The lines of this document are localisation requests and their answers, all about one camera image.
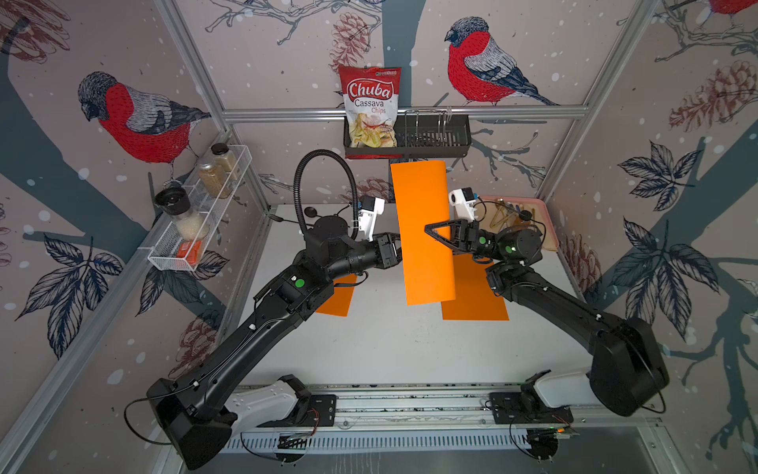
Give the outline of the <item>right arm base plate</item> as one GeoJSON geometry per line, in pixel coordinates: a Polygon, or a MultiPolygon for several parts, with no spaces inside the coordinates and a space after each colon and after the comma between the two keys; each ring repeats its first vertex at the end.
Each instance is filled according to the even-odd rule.
{"type": "Polygon", "coordinates": [[[515,424],[559,424],[570,425],[574,416],[568,406],[552,408],[545,405],[536,395],[522,392],[491,392],[487,406],[493,413],[496,425],[515,424]]]}

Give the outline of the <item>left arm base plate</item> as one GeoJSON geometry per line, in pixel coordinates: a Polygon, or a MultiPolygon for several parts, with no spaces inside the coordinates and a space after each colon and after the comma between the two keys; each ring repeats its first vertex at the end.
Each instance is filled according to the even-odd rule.
{"type": "Polygon", "coordinates": [[[338,397],[316,394],[300,399],[296,405],[295,426],[321,428],[335,424],[338,397]]]}

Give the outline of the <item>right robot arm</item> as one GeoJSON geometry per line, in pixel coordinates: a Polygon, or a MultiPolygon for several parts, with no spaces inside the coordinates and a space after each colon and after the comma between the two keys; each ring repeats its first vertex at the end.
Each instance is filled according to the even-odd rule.
{"type": "Polygon", "coordinates": [[[631,416],[669,383],[651,324],[622,319],[560,290],[531,265],[542,259],[542,233],[531,224],[495,234],[476,221],[430,223],[424,232],[486,268],[493,294],[535,311],[575,339],[592,356],[589,386],[599,402],[616,415],[631,416]]]}

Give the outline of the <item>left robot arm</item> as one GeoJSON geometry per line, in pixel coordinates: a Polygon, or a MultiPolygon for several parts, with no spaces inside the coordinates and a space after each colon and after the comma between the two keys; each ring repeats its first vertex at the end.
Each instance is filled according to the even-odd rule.
{"type": "Polygon", "coordinates": [[[401,237],[384,232],[356,240],[345,219],[319,218],[303,233],[305,247],[256,295],[253,313],[203,363],[176,380],[158,379],[147,391],[160,428],[189,470],[209,463],[235,436],[270,423],[317,427],[311,393],[293,375],[226,406],[245,376],[287,334],[335,293],[339,278],[402,261],[401,237]]]}

